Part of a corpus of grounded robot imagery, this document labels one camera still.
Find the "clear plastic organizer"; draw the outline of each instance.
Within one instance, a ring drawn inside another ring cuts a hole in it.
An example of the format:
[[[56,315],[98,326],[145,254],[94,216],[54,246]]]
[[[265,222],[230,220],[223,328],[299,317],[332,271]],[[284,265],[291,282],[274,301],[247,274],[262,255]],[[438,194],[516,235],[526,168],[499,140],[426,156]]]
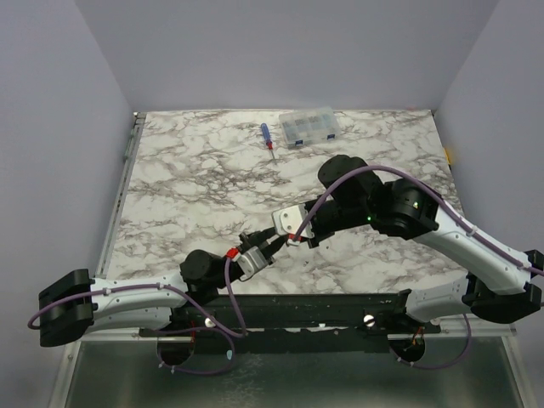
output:
[[[340,126],[332,108],[295,110],[280,115],[287,147],[299,147],[338,138]]]

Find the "silver screw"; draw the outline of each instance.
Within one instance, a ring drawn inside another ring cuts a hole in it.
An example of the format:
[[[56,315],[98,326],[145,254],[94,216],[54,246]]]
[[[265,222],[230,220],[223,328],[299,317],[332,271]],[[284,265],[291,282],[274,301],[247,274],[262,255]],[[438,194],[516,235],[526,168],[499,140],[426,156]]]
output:
[[[372,327],[376,324],[376,322],[374,321],[374,316],[371,314],[366,314],[363,318],[363,322],[365,323],[366,327]]]

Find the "white wall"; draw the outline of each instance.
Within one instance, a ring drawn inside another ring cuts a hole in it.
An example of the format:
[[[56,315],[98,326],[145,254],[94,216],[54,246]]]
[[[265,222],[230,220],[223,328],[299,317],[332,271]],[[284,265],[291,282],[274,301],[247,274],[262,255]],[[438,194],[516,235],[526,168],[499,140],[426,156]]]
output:
[[[135,110],[437,108],[496,0],[76,0]]]
[[[0,405],[46,406],[61,348],[37,294],[94,268],[132,110],[72,0],[0,5]]]
[[[435,119],[467,215],[513,247],[544,252],[542,21],[543,1],[501,0]],[[517,327],[544,406],[544,311]]]

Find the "marble tabletop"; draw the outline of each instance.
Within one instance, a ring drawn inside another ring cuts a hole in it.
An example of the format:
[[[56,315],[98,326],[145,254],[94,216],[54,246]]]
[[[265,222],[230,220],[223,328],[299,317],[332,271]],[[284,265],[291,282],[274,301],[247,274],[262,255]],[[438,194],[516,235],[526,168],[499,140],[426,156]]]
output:
[[[342,134],[287,149],[284,110],[155,112],[147,115],[108,278],[164,275],[195,249],[218,255],[242,231],[272,226],[271,213],[314,199],[317,171],[336,154],[397,167],[435,188],[461,211],[430,111],[342,110]],[[269,125],[271,160],[260,131]],[[378,174],[383,181],[394,179]],[[465,271],[435,250],[370,227],[336,233],[315,249],[283,248],[276,263],[237,293],[397,292],[452,281]]]

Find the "screwdriver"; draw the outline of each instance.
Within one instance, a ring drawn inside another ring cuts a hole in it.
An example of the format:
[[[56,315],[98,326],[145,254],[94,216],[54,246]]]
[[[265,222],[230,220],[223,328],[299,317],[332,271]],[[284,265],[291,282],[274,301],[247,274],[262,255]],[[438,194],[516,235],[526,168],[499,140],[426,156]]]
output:
[[[275,161],[274,150],[272,148],[272,139],[270,138],[269,127],[266,126],[266,123],[261,124],[261,131],[263,132],[264,143],[269,148],[270,153],[272,153],[272,159]]]

